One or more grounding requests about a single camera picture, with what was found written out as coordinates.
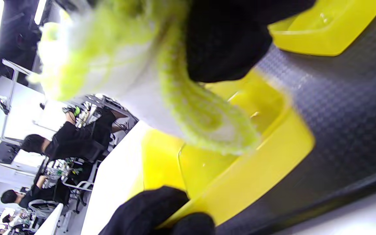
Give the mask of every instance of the yellow plastic tray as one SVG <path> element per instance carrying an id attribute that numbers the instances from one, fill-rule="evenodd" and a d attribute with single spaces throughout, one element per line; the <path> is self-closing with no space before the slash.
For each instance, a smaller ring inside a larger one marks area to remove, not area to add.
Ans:
<path id="1" fill-rule="evenodd" d="M 144 189 L 168 185 L 190 198 L 163 226 L 193 212 L 209 213 L 217 225 L 225 222 L 282 180 L 314 145 L 290 99 L 257 73 L 208 88 L 247 112 L 263 142 L 244 156 L 222 156 L 159 131 L 148 133 L 142 143 Z"/>
<path id="2" fill-rule="evenodd" d="M 308 55 L 340 55 L 376 16 L 376 0 L 318 0 L 297 16 L 269 26 L 274 44 Z"/>

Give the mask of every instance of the white desk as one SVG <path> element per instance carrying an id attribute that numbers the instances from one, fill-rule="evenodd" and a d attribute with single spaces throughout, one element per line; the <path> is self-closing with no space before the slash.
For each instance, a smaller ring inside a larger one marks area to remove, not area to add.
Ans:
<path id="1" fill-rule="evenodd" d="M 142 172 L 141 142 L 150 129 L 139 121 L 101 163 L 81 235 L 97 235 L 114 211 L 127 201 L 133 183 Z"/>
<path id="2" fill-rule="evenodd" d="M 46 221 L 39 227 L 34 235 L 54 235 L 57 229 L 57 223 L 62 214 L 63 204 L 55 208 L 55 210 L 47 217 Z"/>

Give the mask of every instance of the checkered rubber mat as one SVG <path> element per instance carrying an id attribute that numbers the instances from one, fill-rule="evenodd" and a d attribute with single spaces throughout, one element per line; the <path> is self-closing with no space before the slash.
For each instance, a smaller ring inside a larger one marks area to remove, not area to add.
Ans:
<path id="1" fill-rule="evenodd" d="M 376 18 L 340 56 L 273 47 L 258 66 L 291 91 L 316 146 L 219 235 L 271 234 L 376 191 Z"/>

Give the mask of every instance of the black glove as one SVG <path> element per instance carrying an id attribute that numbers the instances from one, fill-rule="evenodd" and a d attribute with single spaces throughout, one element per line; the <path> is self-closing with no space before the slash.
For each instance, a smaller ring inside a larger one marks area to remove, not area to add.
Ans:
<path id="1" fill-rule="evenodd" d="M 267 25 L 300 13 L 315 0 L 194 0 L 186 37 L 195 82 L 243 78 L 272 44 Z"/>
<path id="2" fill-rule="evenodd" d="M 187 202 L 185 192 L 170 187 L 141 192 L 114 212 L 99 235 L 213 235 L 213 219 L 204 213 L 190 214 L 172 228 L 156 229 Z"/>
<path id="3" fill-rule="evenodd" d="M 62 108 L 62 112 L 64 112 L 64 113 L 68 113 L 68 112 L 74 113 L 75 110 L 76 110 L 75 108 L 72 108 L 70 106 Z"/>

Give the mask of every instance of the fuzzy cleaning cloth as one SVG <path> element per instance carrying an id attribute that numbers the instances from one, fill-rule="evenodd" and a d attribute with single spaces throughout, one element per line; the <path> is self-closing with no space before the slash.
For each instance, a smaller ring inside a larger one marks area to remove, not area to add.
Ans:
<path id="1" fill-rule="evenodd" d="M 249 117 L 188 76 L 189 0 L 73 2 L 68 20 L 43 26 L 42 73 L 29 78 L 49 98 L 101 93 L 200 148 L 240 155 L 258 146 Z"/>

